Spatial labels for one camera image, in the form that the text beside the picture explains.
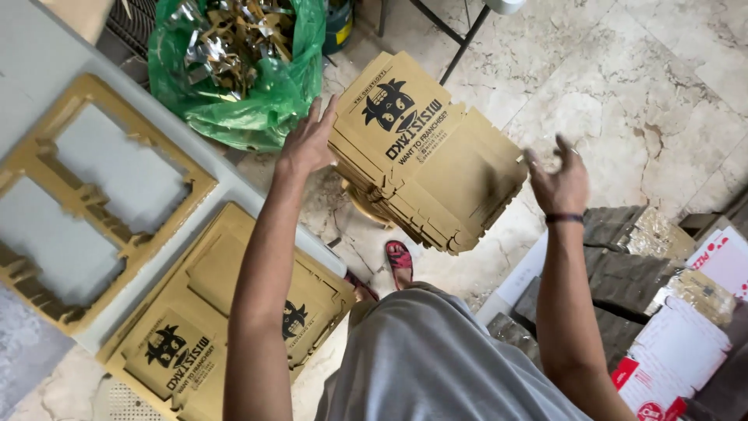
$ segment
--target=stack of pizza boxes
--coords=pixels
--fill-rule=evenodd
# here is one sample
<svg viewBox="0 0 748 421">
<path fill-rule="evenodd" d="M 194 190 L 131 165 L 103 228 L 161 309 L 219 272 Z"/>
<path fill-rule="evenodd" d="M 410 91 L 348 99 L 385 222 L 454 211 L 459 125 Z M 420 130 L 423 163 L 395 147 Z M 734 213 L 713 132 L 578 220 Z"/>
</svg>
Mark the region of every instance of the stack of pizza boxes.
<svg viewBox="0 0 748 421">
<path fill-rule="evenodd" d="M 330 145 L 366 206 L 417 243 L 471 250 L 527 178 L 521 150 L 409 55 L 380 54 L 337 107 Z"/>
</svg>

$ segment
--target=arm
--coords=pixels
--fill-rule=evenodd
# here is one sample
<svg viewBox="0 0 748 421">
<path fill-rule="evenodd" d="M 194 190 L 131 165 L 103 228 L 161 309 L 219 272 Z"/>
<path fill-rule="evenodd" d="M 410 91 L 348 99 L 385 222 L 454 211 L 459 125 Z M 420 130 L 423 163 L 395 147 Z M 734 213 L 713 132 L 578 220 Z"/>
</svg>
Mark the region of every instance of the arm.
<svg viewBox="0 0 748 421">
<path fill-rule="evenodd" d="M 535 154 L 526 152 L 530 183 L 546 214 L 582 214 L 589 196 L 587 172 L 579 155 L 561 136 L 557 136 L 557 144 L 562 166 L 556 174 L 545 172 Z M 548 378 L 590 418 L 633 421 L 636 417 L 607 372 L 587 282 L 583 234 L 579 222 L 548 224 L 548 253 L 536 322 L 540 358 Z"/>
<path fill-rule="evenodd" d="M 224 421 L 292 420 L 281 329 L 304 182 L 333 161 L 327 141 L 337 97 L 317 122 L 321 102 L 316 98 L 309 116 L 286 137 L 244 254 L 229 317 Z"/>
</svg>

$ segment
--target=red logo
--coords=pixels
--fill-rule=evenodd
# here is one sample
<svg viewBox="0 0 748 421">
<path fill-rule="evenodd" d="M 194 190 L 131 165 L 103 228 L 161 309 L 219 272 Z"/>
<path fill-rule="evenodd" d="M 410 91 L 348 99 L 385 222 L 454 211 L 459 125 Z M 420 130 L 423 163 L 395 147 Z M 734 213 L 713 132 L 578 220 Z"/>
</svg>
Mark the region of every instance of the red logo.
<svg viewBox="0 0 748 421">
<path fill-rule="evenodd" d="M 664 421 L 665 411 L 657 402 L 646 402 L 637 411 L 639 421 Z"/>
</svg>

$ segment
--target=gray shirt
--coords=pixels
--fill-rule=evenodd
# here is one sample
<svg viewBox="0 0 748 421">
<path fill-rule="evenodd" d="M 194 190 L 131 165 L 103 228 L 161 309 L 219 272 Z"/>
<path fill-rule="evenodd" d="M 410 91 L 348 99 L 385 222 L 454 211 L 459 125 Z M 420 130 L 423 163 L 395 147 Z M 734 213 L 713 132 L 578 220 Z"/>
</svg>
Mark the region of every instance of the gray shirt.
<svg viewBox="0 0 748 421">
<path fill-rule="evenodd" d="M 317 421 L 589 420 L 457 297 L 408 289 L 353 328 Z"/>
</svg>

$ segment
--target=marble floor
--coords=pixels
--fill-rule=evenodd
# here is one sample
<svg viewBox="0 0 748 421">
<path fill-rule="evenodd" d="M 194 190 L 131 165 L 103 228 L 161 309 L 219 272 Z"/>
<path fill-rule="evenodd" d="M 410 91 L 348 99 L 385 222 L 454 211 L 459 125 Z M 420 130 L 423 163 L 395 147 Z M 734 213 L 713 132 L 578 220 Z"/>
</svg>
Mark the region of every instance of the marble floor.
<svg viewBox="0 0 748 421">
<path fill-rule="evenodd" d="M 379 52 L 405 50 L 438 78 L 457 45 L 408 1 L 391 1 L 383 38 L 379 1 L 364 0 L 350 44 L 325 70 L 323 94 L 340 93 Z M 462 1 L 425 3 L 468 30 Z M 469 2 L 474 18 L 482 4 Z M 453 100 L 483 112 L 521 147 L 553 163 L 553 134 L 567 135 L 592 181 L 591 206 L 652 203 L 668 217 L 718 211 L 748 184 L 748 3 L 744 0 L 530 0 L 489 15 L 452 74 Z M 238 167 L 267 190 L 275 156 Z M 332 170 L 307 185 L 301 222 L 380 294 L 394 290 L 387 239 L 406 240 L 361 216 Z M 529 186 L 478 246 L 459 256 L 412 243 L 415 279 L 456 294 L 473 310 L 545 230 Z M 313 419 L 324 379 L 340 364 L 339 327 L 293 386 L 294 417 Z M 91 420 L 102 370 L 74 348 L 29 394 L 13 421 Z"/>
</svg>

